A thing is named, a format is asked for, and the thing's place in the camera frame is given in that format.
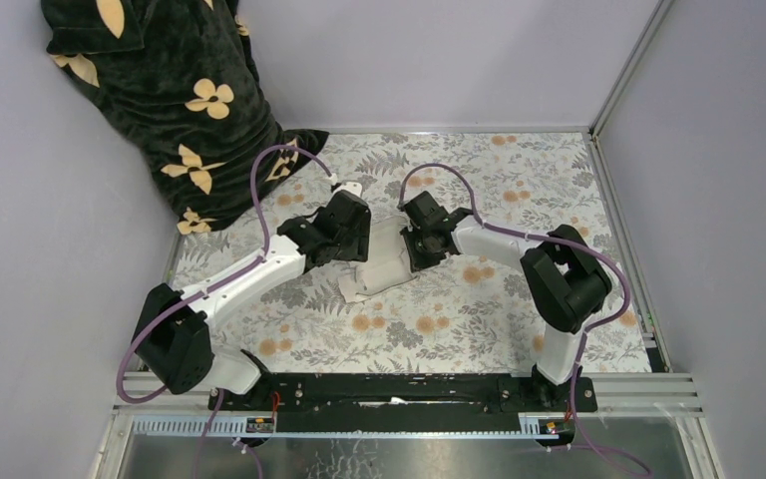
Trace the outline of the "white cardboard paper box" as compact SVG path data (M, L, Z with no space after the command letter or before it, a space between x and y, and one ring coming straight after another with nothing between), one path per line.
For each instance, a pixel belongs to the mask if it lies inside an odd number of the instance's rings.
M390 217L371 226L367 259L352 262L348 272L338 278L339 290L347 302L371 299L418 276L418 272L410 270L400 235L408 222L406 217Z

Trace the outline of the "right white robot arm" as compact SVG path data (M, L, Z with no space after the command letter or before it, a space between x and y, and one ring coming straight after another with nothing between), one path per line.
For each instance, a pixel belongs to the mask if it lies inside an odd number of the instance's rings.
M541 409L556 411L572 397L582 331L612 291L610 277L579 232L561 225L530 236L490 225L465 208L448 211L428 192L402 203L401 230L411 270L422 271L454 255L483 256L524 275L530 297L546 324L545 349L532 385Z

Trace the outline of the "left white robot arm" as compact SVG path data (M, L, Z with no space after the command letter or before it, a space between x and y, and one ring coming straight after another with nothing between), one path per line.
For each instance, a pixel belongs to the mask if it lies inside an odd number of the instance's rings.
M229 391L247 410L268 400L265 368L250 353L214 341L233 313L267 292L334 261L367 259L371 211L356 182L338 185L326 206L284 222L264 249L223 271L172 289L162 283L147 295L135 330L135 353L178 395L197 386Z

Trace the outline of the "black floral plush blanket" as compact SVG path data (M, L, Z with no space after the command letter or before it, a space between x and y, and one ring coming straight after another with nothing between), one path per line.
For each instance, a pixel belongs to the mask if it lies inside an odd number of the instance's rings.
M327 142L274 118L234 1L46 0L41 11L48 54L140 150L183 235L228 228Z

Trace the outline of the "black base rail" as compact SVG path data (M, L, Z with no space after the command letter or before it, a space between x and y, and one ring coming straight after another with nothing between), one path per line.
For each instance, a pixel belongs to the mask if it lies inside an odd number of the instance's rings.
M524 375L270 373L243 395L227 392L222 411L312 411L335 405L455 404L488 412L597 411L592 381L579 375L555 385Z

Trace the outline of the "floral patterned table cloth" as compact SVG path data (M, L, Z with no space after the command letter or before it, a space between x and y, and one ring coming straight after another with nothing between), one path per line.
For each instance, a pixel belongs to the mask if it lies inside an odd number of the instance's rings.
M247 264L261 225L312 213L329 199L327 172L359 183L376 233L364 263L335 261L220 315L211 339L274 372L527 372L536 362L593 372L646 372L634 307L615 287L592 317L585 348L551 332L515 254L481 247L412 272L399 231L401 199L427 192L448 210L475 207L493 226L541 236L574 227L618 259L581 133L342 134L316 164L268 194L262 213L185 239L173 275L183 288Z

